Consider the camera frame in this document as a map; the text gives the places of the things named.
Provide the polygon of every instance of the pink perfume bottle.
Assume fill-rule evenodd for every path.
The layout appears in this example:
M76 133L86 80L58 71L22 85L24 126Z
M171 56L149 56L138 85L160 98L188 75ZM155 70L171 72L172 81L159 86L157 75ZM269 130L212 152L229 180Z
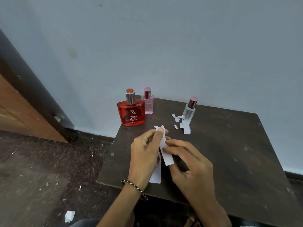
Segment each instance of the pink perfume bottle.
M154 97L151 95L151 89L149 87L144 89L144 95L141 96L141 99L145 102L145 114L152 114L154 108Z
M136 126L145 122L144 100L136 99L135 92L126 90L126 100L117 104L123 126Z

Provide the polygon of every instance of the right hand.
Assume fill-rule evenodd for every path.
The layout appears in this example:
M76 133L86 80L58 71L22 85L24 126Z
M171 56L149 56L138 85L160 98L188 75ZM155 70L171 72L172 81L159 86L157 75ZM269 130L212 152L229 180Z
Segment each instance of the right hand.
M167 140L163 150L178 155L188 167L181 172L176 164L169 165L173 182L187 198L205 227L231 226L226 211L219 205L214 192L213 165L190 142Z
M163 150L178 155L189 168L181 172L176 164L169 166L173 182L193 208L205 203L205 200L216 202L212 163L190 142L167 140L166 144L168 147Z

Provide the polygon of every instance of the wooden door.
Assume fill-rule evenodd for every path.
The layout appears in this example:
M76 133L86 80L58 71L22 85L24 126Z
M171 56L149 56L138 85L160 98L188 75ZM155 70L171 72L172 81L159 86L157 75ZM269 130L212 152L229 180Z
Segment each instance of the wooden door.
M65 143L69 142L73 135L68 133L51 113L39 108L39 102L28 92L30 89L22 86L18 77L0 57L0 129ZM37 109L23 95L27 95Z

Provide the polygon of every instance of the left hand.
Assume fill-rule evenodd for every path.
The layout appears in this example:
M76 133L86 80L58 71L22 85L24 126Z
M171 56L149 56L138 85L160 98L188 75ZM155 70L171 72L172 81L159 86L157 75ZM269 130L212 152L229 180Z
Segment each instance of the left hand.
M131 164L128 180L142 191L146 188L157 165L159 144L163 137L163 128L150 129L134 139L131 144Z

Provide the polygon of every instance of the red perfume bottle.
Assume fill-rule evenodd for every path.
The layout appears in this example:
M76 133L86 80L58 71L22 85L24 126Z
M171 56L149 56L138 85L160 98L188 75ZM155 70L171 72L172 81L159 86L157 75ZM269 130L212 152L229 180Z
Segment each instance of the red perfume bottle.
M145 102L136 99L134 90L126 90L126 100L117 104L123 126L136 126L145 122Z

